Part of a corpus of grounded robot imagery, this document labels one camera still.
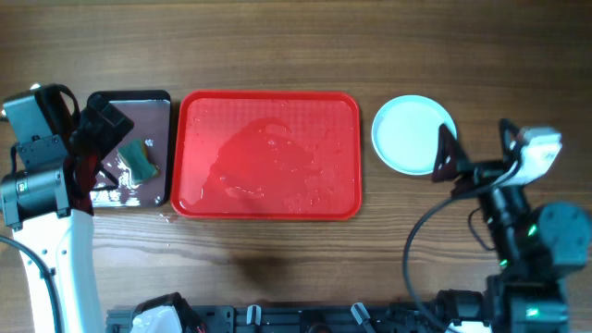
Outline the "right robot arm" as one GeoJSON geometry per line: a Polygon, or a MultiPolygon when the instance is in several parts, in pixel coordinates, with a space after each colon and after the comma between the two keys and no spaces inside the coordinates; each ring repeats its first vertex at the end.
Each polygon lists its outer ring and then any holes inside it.
{"type": "Polygon", "coordinates": [[[565,279],[583,270],[591,216],[569,202],[529,205],[524,189],[544,176],[562,148],[552,127],[518,128],[499,122],[502,158],[473,162],[445,124],[438,129],[432,180],[452,180],[456,200],[476,198],[499,259],[500,272],[483,292],[443,290],[431,309],[458,328],[476,321],[493,332],[567,332],[565,279]]]}

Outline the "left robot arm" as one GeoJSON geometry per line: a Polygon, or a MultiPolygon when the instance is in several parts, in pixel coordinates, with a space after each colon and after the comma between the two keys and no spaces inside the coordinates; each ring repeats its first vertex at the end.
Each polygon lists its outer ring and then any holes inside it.
{"type": "Polygon", "coordinates": [[[68,110],[61,96],[8,100],[24,164],[1,183],[4,221],[25,266],[38,332],[105,328],[93,266],[93,204],[102,161],[133,127],[102,96],[68,110]]]}

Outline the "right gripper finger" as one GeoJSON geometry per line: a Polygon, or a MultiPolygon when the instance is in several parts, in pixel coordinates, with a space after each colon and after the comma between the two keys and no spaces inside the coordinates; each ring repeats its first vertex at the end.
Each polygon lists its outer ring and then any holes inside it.
{"type": "Polygon", "coordinates": [[[438,128],[438,148],[432,172],[433,182],[455,180],[470,172],[470,161],[446,124],[438,128]]]}
{"type": "Polygon", "coordinates": [[[509,119],[502,118],[499,121],[499,135],[504,163],[514,163],[521,160],[519,143],[511,147],[512,139],[515,139],[520,133],[520,129],[509,119]]]}

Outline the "light blue plate top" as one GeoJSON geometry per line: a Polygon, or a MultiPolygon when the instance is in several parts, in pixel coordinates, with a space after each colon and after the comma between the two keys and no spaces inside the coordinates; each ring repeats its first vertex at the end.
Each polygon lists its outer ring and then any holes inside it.
{"type": "Polygon", "coordinates": [[[438,151],[439,127],[445,125],[457,136],[448,111],[436,101],[416,94],[402,95],[382,105],[371,128],[377,156],[402,174],[432,173],[438,151]]]}

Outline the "green yellow sponge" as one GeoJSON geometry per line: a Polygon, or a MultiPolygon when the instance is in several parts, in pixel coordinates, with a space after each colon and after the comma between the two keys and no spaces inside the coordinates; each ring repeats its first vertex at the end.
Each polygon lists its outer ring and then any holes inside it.
{"type": "Polygon", "coordinates": [[[142,140],[134,140],[120,146],[117,155],[129,170],[133,185],[139,185],[159,174],[158,168],[149,160],[142,140]]]}

